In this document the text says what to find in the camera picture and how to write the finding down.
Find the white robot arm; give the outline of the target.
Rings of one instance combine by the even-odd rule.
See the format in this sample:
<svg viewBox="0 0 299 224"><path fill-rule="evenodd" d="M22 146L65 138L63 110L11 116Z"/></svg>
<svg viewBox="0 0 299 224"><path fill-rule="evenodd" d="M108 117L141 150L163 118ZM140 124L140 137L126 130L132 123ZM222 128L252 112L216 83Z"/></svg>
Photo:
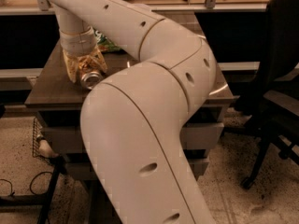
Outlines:
<svg viewBox="0 0 299 224"><path fill-rule="evenodd" d="M204 38L122 0L50 0L137 60L87 95L80 129L122 224L216 224L180 131L210 94L216 60Z"/></svg>

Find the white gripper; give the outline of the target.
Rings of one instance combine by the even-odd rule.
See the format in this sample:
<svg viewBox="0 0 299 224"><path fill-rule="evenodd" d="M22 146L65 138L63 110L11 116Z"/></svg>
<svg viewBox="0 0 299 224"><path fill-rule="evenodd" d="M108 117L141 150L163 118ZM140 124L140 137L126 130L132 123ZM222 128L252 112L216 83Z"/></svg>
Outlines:
<svg viewBox="0 0 299 224"><path fill-rule="evenodd" d="M101 73L107 72L107 64L101 50L96 47L97 41L93 28L87 32L69 35L60 32L60 42L63 48L64 63L71 82L77 82L78 59L75 56L89 55L90 64Z"/></svg>

